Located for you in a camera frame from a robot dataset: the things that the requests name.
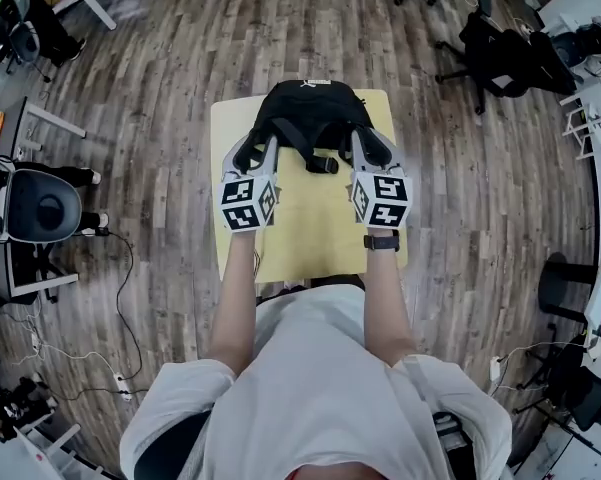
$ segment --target yellow table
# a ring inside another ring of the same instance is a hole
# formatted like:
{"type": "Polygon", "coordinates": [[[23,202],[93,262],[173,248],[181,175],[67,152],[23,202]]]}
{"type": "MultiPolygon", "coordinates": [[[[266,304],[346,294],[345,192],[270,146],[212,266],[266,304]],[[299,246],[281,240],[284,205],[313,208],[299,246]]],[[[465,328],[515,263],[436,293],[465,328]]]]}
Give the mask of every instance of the yellow table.
{"type": "MultiPolygon", "coordinates": [[[[387,93],[374,89],[355,91],[366,101],[374,127],[395,143],[387,93]]],[[[211,178],[216,248],[220,276],[224,272],[231,233],[225,229],[217,205],[222,160],[231,147],[253,126],[264,96],[221,101],[211,107],[211,178]]],[[[317,150],[338,158],[337,151],[317,150]]],[[[338,159],[336,175],[312,174],[300,154],[280,148],[278,187],[282,190],[275,208],[274,224],[258,232],[256,247],[262,256],[256,279],[259,283],[311,279],[366,271],[362,237],[366,230],[355,222],[355,210],[346,186],[351,167],[338,159]]],[[[407,264],[406,233],[401,233],[398,265],[407,264]]]]}

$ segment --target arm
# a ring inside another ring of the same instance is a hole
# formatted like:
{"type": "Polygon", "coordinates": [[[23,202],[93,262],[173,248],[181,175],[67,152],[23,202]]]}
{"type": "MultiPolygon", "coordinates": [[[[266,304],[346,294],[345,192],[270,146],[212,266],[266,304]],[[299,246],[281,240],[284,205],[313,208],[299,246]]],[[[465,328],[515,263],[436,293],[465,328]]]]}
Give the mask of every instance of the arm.
{"type": "Polygon", "coordinates": [[[211,327],[207,357],[233,370],[236,376],[253,358],[256,327],[256,290],[253,278],[255,231],[231,235],[220,302],[211,327]]]}
{"type": "MultiPolygon", "coordinates": [[[[370,235],[391,236],[391,233],[391,230],[369,229],[370,235]]],[[[416,352],[395,251],[367,250],[364,284],[365,346],[374,356],[393,366],[404,356],[416,352]]]]}

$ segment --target black and white marker cube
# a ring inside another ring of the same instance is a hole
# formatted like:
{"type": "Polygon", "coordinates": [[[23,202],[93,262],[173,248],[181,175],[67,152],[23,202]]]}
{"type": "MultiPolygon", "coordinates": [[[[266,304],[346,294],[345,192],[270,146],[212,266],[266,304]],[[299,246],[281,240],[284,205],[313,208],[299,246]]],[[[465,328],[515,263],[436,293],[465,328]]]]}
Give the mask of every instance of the black and white marker cube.
{"type": "Polygon", "coordinates": [[[413,204],[411,178],[355,172],[351,201],[356,215],[371,228],[398,229],[404,226],[413,204]]]}
{"type": "Polygon", "coordinates": [[[266,226],[278,202],[272,176],[245,177],[220,184],[219,206],[232,233],[266,226]]]}

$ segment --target logo on backpack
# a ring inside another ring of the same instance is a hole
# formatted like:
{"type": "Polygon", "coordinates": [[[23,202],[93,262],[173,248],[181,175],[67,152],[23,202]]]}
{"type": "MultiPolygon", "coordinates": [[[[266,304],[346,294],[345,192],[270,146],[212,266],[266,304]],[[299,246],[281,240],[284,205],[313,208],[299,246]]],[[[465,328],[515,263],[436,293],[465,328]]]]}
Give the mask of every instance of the logo on backpack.
{"type": "Polygon", "coordinates": [[[331,80],[303,80],[300,87],[315,87],[316,85],[331,85],[331,80]]]}

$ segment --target watch strap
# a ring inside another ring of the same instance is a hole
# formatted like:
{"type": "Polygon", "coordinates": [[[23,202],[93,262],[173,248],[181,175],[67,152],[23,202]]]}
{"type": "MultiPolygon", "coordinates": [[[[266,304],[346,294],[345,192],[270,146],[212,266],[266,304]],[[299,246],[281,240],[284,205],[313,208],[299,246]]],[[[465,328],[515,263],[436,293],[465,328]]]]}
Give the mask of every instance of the watch strap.
{"type": "Polygon", "coordinates": [[[364,246],[372,251],[376,249],[394,249],[400,250],[400,235],[396,229],[393,230],[393,236],[364,236],[364,246]]]}

